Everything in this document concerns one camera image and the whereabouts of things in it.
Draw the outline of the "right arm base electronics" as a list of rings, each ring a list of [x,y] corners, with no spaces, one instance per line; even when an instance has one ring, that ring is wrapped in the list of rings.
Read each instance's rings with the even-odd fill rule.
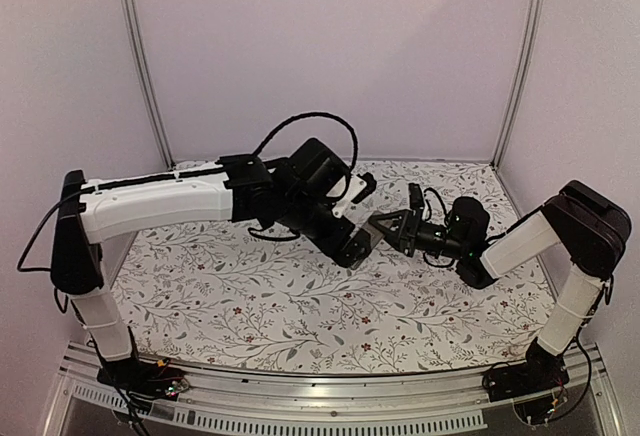
[[[483,373],[482,387],[491,402],[512,401],[516,417],[525,425],[551,421],[558,407],[567,401],[569,374],[563,362],[551,369],[527,362],[495,363]]]

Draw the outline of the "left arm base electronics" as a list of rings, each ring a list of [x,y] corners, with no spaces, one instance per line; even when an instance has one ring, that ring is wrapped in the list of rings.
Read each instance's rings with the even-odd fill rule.
[[[107,361],[101,355],[98,359],[101,367],[97,380],[137,401],[176,401],[190,389],[186,373],[172,366],[168,358],[153,363],[141,361],[136,354],[119,361]]]

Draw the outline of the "grey white remote control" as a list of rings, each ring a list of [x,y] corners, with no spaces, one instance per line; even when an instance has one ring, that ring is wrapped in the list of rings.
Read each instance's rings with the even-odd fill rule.
[[[352,239],[353,261],[350,268],[358,269],[383,239],[384,234],[367,220]]]

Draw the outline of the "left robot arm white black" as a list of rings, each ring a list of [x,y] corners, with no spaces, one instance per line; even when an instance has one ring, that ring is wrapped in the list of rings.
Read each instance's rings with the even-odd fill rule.
[[[70,298],[103,366],[126,389],[138,390],[149,371],[104,281],[104,241],[173,224],[255,220],[263,230],[279,224],[307,238],[338,266],[350,268],[370,254],[372,243],[344,213],[376,185],[372,174],[356,174],[316,138],[271,161],[254,151],[189,170],[119,180],[88,181],[82,171],[71,171],[47,214],[55,228],[45,271],[54,288]]]

